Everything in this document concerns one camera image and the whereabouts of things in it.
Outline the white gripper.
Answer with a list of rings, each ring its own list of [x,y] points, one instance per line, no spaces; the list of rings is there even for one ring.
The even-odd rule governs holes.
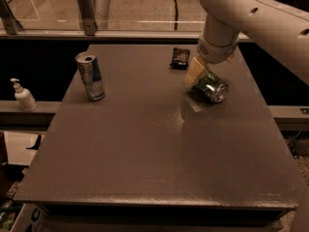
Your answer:
[[[226,61],[226,63],[232,64],[235,58],[234,51],[238,42],[239,39],[235,39],[227,46],[217,46],[209,43],[201,36],[198,41],[197,50],[204,63],[218,64]],[[184,79],[185,87],[191,89],[205,73],[205,65],[198,58],[193,57]]]

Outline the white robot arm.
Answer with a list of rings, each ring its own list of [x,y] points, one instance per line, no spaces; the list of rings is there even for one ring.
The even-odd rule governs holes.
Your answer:
[[[199,0],[206,12],[197,50],[204,64],[225,61],[246,35],[309,84],[309,13],[275,0]]]

